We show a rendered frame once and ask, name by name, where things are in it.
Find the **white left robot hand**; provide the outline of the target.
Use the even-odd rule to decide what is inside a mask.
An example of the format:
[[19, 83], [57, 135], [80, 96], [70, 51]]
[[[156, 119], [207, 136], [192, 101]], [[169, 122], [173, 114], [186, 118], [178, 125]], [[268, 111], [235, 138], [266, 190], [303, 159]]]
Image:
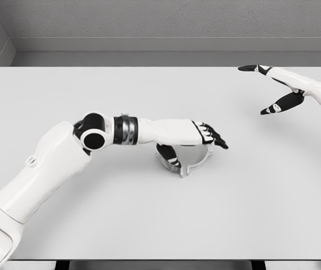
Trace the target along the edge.
[[228, 149], [218, 132], [213, 127], [190, 119], [165, 119], [159, 123], [156, 139], [156, 155], [161, 163], [174, 173], [182, 173], [182, 164], [174, 149], [175, 146], [211, 145]]

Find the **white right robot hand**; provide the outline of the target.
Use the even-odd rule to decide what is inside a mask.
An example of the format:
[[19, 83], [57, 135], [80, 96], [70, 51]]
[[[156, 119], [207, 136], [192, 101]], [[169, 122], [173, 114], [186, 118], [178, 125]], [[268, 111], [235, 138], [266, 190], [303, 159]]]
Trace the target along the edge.
[[282, 67], [270, 67], [256, 64], [240, 66], [238, 67], [238, 70], [258, 72], [291, 89], [291, 93], [281, 97], [269, 107], [261, 110], [261, 115], [281, 113], [302, 104], [304, 96], [315, 90], [318, 84], [316, 80], [311, 79], [306, 75]]

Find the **thin white pipe clamp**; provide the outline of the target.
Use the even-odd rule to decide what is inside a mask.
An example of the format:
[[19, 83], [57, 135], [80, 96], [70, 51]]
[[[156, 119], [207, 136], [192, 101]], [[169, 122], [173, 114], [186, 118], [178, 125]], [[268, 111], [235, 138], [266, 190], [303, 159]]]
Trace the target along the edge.
[[156, 144], [155, 156], [162, 165], [181, 178], [199, 169], [213, 154], [215, 144], [196, 146], [168, 146]]

